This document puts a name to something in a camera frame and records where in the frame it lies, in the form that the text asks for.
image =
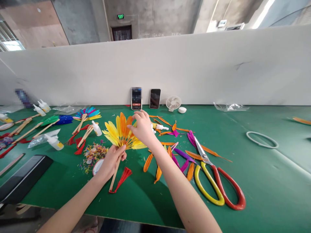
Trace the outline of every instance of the glue bottle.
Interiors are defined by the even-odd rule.
[[[13,122],[12,119],[10,119],[7,114],[2,114],[0,113],[0,121],[3,122],[3,123],[11,123]]]
[[[159,124],[156,124],[156,123],[151,123],[151,124],[152,124],[154,129],[159,129],[159,130],[166,129],[166,130],[169,130],[169,128],[164,127],[163,125],[159,125]]]
[[[56,150],[61,150],[64,148],[63,143],[61,143],[58,139],[56,139],[55,137],[50,137],[49,135],[44,135],[45,138],[48,140],[48,143],[54,147]]]
[[[98,126],[98,124],[96,124],[94,121],[92,121],[92,124],[93,124],[93,129],[94,129],[94,132],[96,133],[96,135],[97,136],[102,135],[103,133],[101,132],[100,127]]]
[[[39,107],[37,107],[36,105],[33,105],[34,106],[34,110],[37,111],[42,117],[44,117],[46,115],[46,113]]]
[[[49,106],[46,102],[43,102],[42,99],[40,99],[40,100],[41,100],[41,103],[42,103],[46,108],[49,109],[49,111],[52,110],[52,109],[50,108],[50,106]]]
[[[39,107],[40,107],[45,113],[47,113],[47,112],[50,111],[47,105],[44,105],[43,103],[40,103],[40,101],[38,101],[38,103],[39,103]]]

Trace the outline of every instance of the white round object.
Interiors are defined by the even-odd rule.
[[[9,128],[11,128],[13,125],[14,125],[14,123],[13,123],[13,122],[11,122],[11,123],[7,123],[7,124],[4,124],[4,125],[1,125],[1,126],[0,126],[0,131],[3,131],[3,130],[6,130],[6,129],[9,129]]]
[[[181,99],[178,96],[171,96],[166,100],[166,107],[170,112],[181,106]]]
[[[96,173],[97,173],[98,170],[100,169],[101,165],[103,164],[103,161],[104,161],[104,159],[101,159],[101,160],[98,160],[98,161],[95,163],[95,165],[94,165],[94,167],[93,167],[93,171],[92,171],[93,176],[96,175]]]
[[[269,145],[265,145],[265,144],[261,144],[261,143],[255,141],[254,139],[252,139],[252,138],[249,136],[250,133],[257,134],[257,135],[260,135],[260,136],[263,136],[263,137],[269,139],[270,141],[272,141],[272,142],[275,144],[275,147],[272,147],[272,146],[269,146]],[[260,146],[267,147],[267,148],[270,148],[270,149],[276,149],[276,148],[279,147],[279,144],[278,144],[275,140],[273,140],[272,138],[270,138],[270,137],[268,137],[268,136],[266,136],[266,135],[264,135],[264,134],[257,133],[257,132],[253,132],[253,131],[248,131],[248,132],[246,133],[246,136],[247,136],[250,140],[252,140],[254,143],[257,143],[257,144],[260,145]]]
[[[184,108],[184,107],[180,107],[180,108],[178,109],[178,112],[180,112],[180,113],[185,113],[186,111],[187,111],[187,109]]]

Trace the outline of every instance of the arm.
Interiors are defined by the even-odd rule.
[[[125,147],[124,145],[119,149],[116,146],[109,148],[97,174],[72,199],[60,208],[38,232],[71,232],[87,207],[113,175],[118,157],[123,155],[121,160],[124,161],[126,159]]]
[[[134,112],[133,118],[137,121],[137,128],[128,128],[156,158],[187,232],[221,232],[206,204],[150,129],[149,115],[141,110]]]

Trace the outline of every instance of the red scissors handle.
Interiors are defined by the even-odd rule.
[[[215,177],[216,177],[216,182],[217,182],[217,185],[218,185],[218,188],[220,189],[220,192],[222,193],[224,199],[225,199],[225,202],[226,204],[234,209],[234,210],[244,210],[245,207],[246,207],[246,200],[245,200],[245,196],[242,192],[242,190],[240,189],[239,185],[234,181],[234,179],[231,178],[231,176],[229,176],[224,170],[222,170],[220,167],[216,168],[215,165],[212,165],[212,169],[214,171],[214,174],[215,174]],[[219,176],[219,173],[218,171],[220,171],[230,182],[231,184],[234,186],[234,188],[236,189],[236,192],[237,192],[237,195],[239,197],[239,202],[234,205],[227,197],[226,193],[225,193],[225,190],[224,190],[224,187],[223,187],[223,184],[221,183],[221,180],[220,180],[220,176]]]

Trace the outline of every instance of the scissors handle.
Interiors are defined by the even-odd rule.
[[[197,165],[196,168],[195,168],[195,172],[194,172],[194,179],[199,187],[199,189],[201,190],[201,192],[204,194],[204,196],[210,200],[212,203],[216,204],[216,205],[224,205],[225,204],[225,200],[224,200],[224,197],[223,195],[221,194],[221,191],[219,190],[217,184],[215,183],[215,181],[213,180],[212,176],[210,175],[210,173],[208,172],[208,170],[206,169],[205,167],[205,163],[204,162],[201,162],[201,167],[203,169],[203,172],[205,173],[205,175],[207,176],[207,178],[209,179],[209,181],[211,182],[212,186],[214,187],[216,193],[217,193],[217,196],[219,198],[219,200],[216,200],[214,198],[212,198],[206,191],[205,189],[203,188],[200,180],[199,180],[199,171],[200,171],[200,166]]]
[[[227,204],[230,208],[232,208],[232,209],[234,209],[234,210],[244,210],[245,207],[246,207],[246,200],[245,200],[245,196],[244,196],[244,194],[243,194],[241,188],[239,187],[239,185],[234,181],[234,179],[231,178],[231,176],[229,176],[229,175],[228,175],[224,170],[222,170],[220,167],[218,167],[218,168],[216,169],[216,172],[215,172],[215,169],[216,169],[216,167],[213,168],[214,174],[215,174],[215,177],[216,177],[216,182],[217,182],[217,185],[218,185],[218,187],[219,187],[219,189],[220,189],[220,191],[221,191],[221,193],[222,193],[222,195],[223,195],[223,197],[224,197],[224,199],[225,199],[226,204]],[[217,170],[220,171],[220,172],[231,182],[231,184],[232,184],[232,185],[234,186],[234,188],[236,189],[237,195],[238,195],[238,197],[239,197],[239,202],[238,202],[236,205],[234,205],[234,204],[228,199],[228,197],[227,197],[227,195],[226,195],[226,193],[225,193],[225,190],[224,190],[224,188],[223,188],[223,185],[222,185],[222,183],[221,183],[221,180],[220,180],[220,177],[219,177],[219,173],[218,173]]]

